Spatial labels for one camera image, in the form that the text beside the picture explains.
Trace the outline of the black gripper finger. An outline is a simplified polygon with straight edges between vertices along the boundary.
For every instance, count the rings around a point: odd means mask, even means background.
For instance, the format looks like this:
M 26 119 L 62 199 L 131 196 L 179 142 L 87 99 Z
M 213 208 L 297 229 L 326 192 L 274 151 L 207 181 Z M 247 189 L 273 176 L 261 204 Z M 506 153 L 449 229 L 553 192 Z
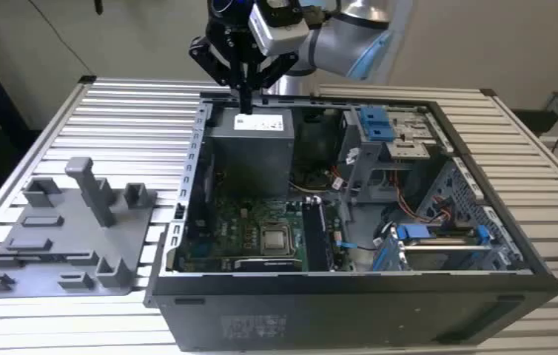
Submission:
M 261 69 L 262 59 L 266 59 L 266 57 L 259 56 L 254 61 L 247 63 L 245 82 L 246 113 L 253 113 L 253 94 L 274 85 L 298 62 L 299 56 L 297 52 L 285 53 L 263 69 Z
M 230 87 L 238 95 L 241 113 L 246 113 L 243 65 L 231 36 L 218 36 L 214 43 L 207 36 L 193 39 L 189 55 L 218 85 Z

